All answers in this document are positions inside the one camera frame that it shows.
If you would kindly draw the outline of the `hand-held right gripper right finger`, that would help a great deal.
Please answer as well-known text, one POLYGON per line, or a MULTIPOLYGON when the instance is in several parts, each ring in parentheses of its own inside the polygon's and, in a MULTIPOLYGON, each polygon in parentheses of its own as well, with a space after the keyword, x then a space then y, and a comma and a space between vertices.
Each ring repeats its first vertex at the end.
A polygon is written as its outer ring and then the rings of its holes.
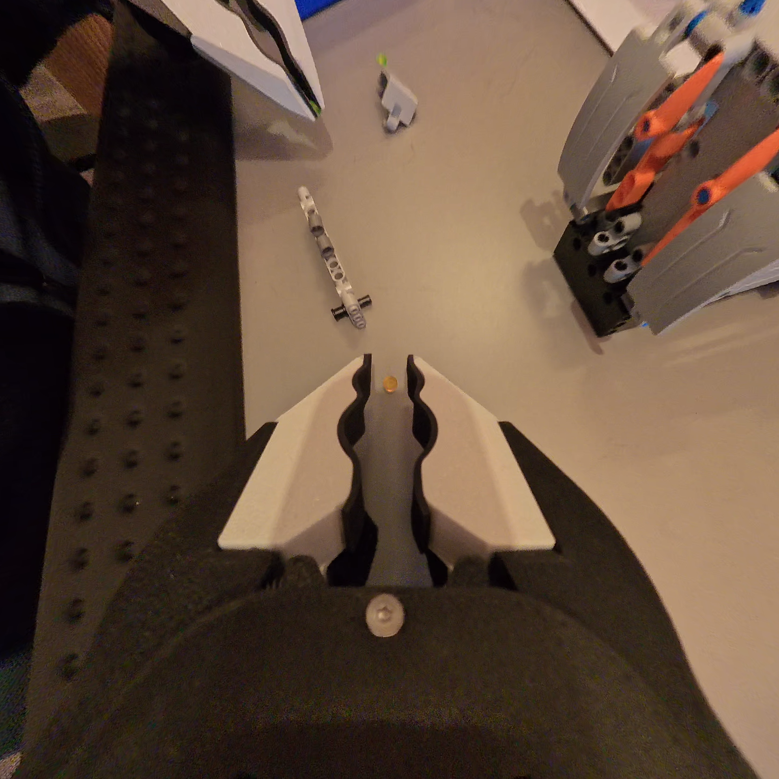
POLYGON ((423 358, 407 357, 414 462, 411 528, 447 572, 467 557, 550 551, 555 537, 498 418, 423 358))

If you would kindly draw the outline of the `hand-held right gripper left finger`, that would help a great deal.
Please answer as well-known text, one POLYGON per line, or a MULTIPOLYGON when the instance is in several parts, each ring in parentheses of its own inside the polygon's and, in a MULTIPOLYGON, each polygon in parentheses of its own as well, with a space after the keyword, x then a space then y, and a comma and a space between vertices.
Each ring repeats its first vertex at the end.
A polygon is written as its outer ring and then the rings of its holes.
POLYGON ((357 568, 375 544, 356 444, 366 432, 372 356, 364 354, 278 417, 218 538, 223 550, 308 556, 357 568))

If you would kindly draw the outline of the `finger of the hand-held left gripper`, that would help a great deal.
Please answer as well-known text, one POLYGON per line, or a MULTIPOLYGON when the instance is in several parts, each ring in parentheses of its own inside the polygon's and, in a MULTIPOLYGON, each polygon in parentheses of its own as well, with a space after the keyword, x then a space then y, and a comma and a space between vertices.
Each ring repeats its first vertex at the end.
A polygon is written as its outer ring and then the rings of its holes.
POLYGON ((194 49, 209 62, 289 112, 317 120, 284 68, 274 39, 255 17, 255 1, 165 1, 191 33, 194 49))
POLYGON ((312 105, 324 106, 316 64, 294 1, 255 1, 257 23, 274 39, 284 68, 312 105))

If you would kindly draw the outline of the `small grey curved brick piece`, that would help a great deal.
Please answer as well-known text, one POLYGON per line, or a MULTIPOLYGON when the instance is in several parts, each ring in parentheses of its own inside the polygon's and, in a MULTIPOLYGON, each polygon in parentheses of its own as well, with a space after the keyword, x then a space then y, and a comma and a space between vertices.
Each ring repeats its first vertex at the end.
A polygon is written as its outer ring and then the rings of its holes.
POLYGON ((378 95, 384 112, 386 132, 395 133, 414 122, 417 113, 417 97, 385 68, 379 73, 378 95))

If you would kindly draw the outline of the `light grey holed brick beam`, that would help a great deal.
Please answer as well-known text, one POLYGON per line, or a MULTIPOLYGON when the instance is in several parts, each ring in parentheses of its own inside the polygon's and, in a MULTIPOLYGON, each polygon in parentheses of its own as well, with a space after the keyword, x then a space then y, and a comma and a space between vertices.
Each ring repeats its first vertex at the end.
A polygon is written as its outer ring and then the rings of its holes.
POLYGON ((333 281, 336 293, 340 299, 340 304, 338 307, 344 307, 344 304, 348 304, 351 300, 354 300, 358 296, 356 295, 352 284, 346 275, 346 271, 325 229, 323 219, 318 211, 310 191, 305 186, 301 186, 297 189, 297 196, 301 205, 301 209, 307 219, 308 230, 315 239, 318 253, 325 264, 327 272, 333 281))

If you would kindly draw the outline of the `wooden furniture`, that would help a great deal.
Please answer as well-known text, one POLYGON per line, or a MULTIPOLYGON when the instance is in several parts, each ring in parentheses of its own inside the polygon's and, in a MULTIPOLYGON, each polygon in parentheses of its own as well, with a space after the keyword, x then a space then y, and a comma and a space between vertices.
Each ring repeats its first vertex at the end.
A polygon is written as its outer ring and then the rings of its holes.
POLYGON ((112 23, 91 14, 69 27, 44 59, 46 70, 86 114, 96 118, 102 112, 112 40, 112 23))

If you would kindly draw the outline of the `black studded foam pad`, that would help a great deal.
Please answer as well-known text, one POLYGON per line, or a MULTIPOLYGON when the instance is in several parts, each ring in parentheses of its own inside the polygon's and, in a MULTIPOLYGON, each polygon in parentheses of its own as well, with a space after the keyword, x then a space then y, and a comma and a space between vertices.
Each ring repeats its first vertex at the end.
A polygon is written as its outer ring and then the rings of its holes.
POLYGON ((15 777, 173 777, 152 661, 256 563, 209 482, 245 440, 230 79, 117 2, 15 777))

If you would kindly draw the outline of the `grey orange toy brick model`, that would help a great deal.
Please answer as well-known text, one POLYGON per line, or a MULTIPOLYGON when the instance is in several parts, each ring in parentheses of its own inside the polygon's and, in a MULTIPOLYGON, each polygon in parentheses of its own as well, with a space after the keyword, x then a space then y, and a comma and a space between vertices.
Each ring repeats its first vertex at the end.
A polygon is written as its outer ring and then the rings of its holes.
POLYGON ((598 337, 778 280, 777 2, 671 2, 612 55, 558 175, 553 257, 598 337))

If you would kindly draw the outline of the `white stand with base plate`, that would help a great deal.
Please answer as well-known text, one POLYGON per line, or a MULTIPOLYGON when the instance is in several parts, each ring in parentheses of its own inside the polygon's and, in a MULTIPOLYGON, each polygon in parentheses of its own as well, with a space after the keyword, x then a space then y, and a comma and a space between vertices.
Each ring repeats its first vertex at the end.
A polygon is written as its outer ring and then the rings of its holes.
POLYGON ((609 53, 619 48, 628 33, 640 27, 654 31, 676 1, 569 1, 609 53))

